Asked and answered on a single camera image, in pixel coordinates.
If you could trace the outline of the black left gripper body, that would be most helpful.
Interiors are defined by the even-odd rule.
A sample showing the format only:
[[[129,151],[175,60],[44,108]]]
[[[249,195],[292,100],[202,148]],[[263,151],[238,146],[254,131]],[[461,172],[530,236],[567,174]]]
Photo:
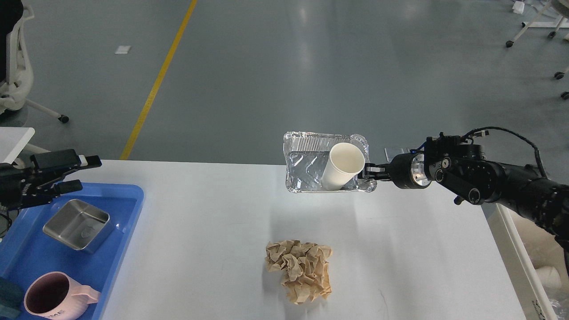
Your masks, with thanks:
[[[45,204],[41,197],[27,195],[26,186],[33,176],[32,168],[17,169],[12,164],[0,164],[1,209],[24,209]]]

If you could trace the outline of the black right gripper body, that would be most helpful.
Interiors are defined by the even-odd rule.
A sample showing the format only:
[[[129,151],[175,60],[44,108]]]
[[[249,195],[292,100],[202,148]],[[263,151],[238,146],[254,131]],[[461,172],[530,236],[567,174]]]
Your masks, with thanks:
[[[390,162],[390,178],[402,190],[422,190],[431,184],[423,153],[404,153]]]

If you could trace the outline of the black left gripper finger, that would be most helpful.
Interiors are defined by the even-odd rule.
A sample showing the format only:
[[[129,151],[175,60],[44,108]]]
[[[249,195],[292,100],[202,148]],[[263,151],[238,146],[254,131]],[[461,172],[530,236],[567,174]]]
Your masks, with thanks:
[[[53,184],[48,190],[47,194],[51,196],[61,196],[62,194],[69,194],[76,191],[83,190],[83,185],[80,180],[71,180],[57,182]]]
[[[36,153],[30,156],[34,173],[45,180],[62,180],[79,170],[102,166],[99,156],[79,155],[73,148]]]

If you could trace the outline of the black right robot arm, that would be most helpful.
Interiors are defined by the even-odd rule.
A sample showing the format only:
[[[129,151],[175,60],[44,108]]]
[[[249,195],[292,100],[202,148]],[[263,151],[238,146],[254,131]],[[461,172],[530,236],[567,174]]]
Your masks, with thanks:
[[[402,190],[427,188],[437,182],[456,195],[454,203],[498,203],[532,221],[553,235],[568,250],[569,187],[549,180],[539,150],[535,165],[518,166],[486,160],[475,138],[486,136],[488,127],[463,135],[429,136],[419,148],[399,154],[387,164],[366,163],[358,178],[393,182]]]

